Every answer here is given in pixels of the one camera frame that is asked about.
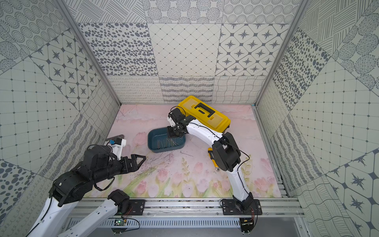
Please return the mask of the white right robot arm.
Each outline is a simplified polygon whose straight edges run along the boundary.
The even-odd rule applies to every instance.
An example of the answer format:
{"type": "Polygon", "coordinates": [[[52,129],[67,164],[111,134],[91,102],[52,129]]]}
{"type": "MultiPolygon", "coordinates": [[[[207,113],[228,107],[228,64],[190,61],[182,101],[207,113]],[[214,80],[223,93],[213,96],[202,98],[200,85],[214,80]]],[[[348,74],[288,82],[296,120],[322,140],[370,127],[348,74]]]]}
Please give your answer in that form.
{"type": "Polygon", "coordinates": [[[186,115],[178,106],[171,108],[167,117],[170,126],[167,127],[169,137],[193,135],[205,142],[212,149],[211,158],[217,167],[226,172],[233,189],[236,208],[246,211],[253,203],[253,195],[249,191],[241,172],[240,156],[233,135],[229,132],[220,133],[201,123],[192,115],[186,115]]]}

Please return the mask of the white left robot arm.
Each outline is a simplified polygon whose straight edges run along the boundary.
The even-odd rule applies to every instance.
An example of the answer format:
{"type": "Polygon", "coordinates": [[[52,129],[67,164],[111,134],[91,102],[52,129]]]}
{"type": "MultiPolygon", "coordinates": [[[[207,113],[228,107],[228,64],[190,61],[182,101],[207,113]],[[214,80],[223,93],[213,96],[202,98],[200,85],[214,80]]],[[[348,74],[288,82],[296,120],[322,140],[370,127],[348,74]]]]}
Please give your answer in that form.
{"type": "MultiPolygon", "coordinates": [[[[118,157],[111,146],[89,145],[84,158],[73,169],[54,180],[41,214],[27,234],[29,237],[58,237],[71,211],[92,189],[103,191],[98,183],[113,182],[117,175],[139,170],[146,156],[132,154],[118,157]]],[[[107,199],[77,226],[64,233],[67,237],[86,237],[98,225],[114,215],[124,217],[132,212],[130,197],[122,190],[112,191],[107,199]]]]}

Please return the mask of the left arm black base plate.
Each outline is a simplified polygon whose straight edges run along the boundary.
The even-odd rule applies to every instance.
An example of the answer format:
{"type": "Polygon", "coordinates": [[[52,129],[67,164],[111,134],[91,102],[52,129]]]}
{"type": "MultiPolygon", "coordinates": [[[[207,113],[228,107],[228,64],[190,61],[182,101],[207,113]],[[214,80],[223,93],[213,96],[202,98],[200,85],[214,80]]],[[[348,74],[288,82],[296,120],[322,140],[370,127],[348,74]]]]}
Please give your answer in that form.
{"type": "Polygon", "coordinates": [[[145,199],[128,199],[123,200],[118,205],[118,215],[122,216],[142,216],[145,209],[145,199]]]}

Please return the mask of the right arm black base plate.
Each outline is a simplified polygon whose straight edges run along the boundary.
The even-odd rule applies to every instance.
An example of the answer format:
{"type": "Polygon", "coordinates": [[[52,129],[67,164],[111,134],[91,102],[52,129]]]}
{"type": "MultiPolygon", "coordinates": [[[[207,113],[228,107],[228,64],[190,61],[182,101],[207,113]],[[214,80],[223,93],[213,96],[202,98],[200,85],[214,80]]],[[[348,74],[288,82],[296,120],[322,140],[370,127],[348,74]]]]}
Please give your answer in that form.
{"type": "Polygon", "coordinates": [[[236,199],[222,199],[220,206],[223,215],[262,215],[262,207],[258,199],[248,198],[245,201],[238,201],[236,199]]]}

